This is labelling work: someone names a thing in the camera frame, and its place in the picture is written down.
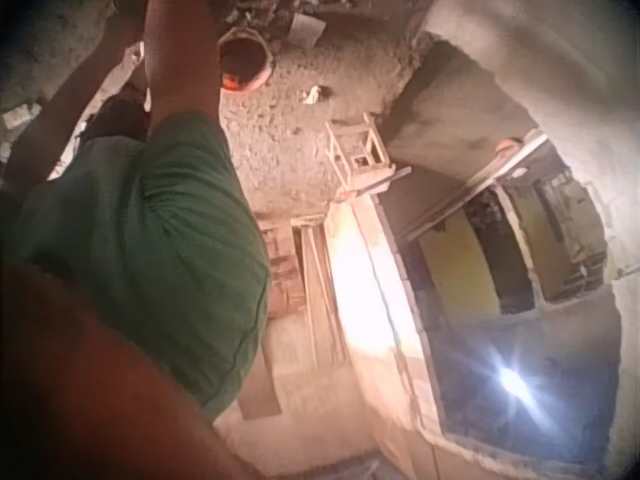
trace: green t-shirt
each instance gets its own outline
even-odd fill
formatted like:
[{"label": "green t-shirt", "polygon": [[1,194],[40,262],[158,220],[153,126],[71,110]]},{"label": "green t-shirt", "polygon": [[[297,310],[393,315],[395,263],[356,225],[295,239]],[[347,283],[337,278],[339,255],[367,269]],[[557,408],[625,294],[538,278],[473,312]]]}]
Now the green t-shirt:
[{"label": "green t-shirt", "polygon": [[264,241],[222,129],[200,113],[148,143],[87,143],[12,222],[5,258],[84,291],[102,320],[215,417],[253,362],[270,285]]}]

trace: bright light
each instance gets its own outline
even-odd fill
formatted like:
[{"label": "bright light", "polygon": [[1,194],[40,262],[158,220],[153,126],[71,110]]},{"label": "bright light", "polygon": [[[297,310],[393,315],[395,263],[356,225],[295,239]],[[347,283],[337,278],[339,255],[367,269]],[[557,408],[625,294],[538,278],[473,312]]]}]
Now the bright light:
[{"label": "bright light", "polygon": [[533,398],[529,392],[529,388],[516,372],[510,368],[500,369],[500,381],[504,389],[512,395],[515,395],[526,404],[533,403]]},{"label": "bright light", "polygon": [[522,178],[527,173],[529,173],[529,169],[527,167],[516,168],[511,174],[511,178]]}]

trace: dirt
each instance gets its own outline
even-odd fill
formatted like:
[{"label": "dirt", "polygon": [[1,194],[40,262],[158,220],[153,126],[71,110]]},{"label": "dirt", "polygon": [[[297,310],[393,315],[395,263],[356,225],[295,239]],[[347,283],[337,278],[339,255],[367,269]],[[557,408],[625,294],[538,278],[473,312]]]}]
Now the dirt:
[{"label": "dirt", "polygon": [[[52,97],[97,44],[108,14],[106,3],[64,0],[40,7],[13,51],[0,59],[0,71],[5,72],[0,110]],[[233,161],[260,218],[325,211],[338,184],[325,153],[325,123],[364,112],[384,114],[411,78],[417,65],[397,28],[406,9],[398,8],[387,18],[386,10],[374,8],[382,2],[374,3],[370,9],[362,3],[363,10],[355,13],[318,14],[328,25],[312,50],[272,38],[276,68],[267,84],[252,93],[223,94],[221,118]],[[85,116],[122,86],[133,67],[126,58],[112,72]],[[327,88],[331,97],[316,105],[302,104],[302,92],[315,85]],[[3,141],[11,142],[18,132],[0,133]]]}]

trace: hand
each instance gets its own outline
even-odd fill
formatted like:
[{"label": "hand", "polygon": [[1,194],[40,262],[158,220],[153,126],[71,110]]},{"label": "hand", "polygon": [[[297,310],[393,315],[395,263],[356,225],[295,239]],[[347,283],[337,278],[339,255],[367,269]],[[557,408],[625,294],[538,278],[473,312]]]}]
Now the hand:
[{"label": "hand", "polygon": [[142,40],[143,31],[144,12],[118,12],[107,19],[101,44],[123,55],[127,48]]}]

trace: raised arm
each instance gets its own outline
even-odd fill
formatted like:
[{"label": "raised arm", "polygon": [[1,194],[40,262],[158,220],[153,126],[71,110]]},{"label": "raised arm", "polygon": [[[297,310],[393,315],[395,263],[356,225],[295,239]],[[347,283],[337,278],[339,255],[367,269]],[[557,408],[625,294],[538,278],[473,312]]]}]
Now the raised arm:
[{"label": "raised arm", "polygon": [[3,438],[47,475],[259,478],[84,300],[36,270],[0,273]]},{"label": "raised arm", "polygon": [[208,0],[150,0],[144,41],[151,130],[174,113],[194,110],[217,121],[220,71]]},{"label": "raised arm", "polygon": [[13,194],[23,196],[49,178],[82,113],[107,75],[122,61],[126,48],[136,41],[140,27],[141,19],[114,15],[107,20],[96,49],[13,145],[4,174],[5,184]]}]

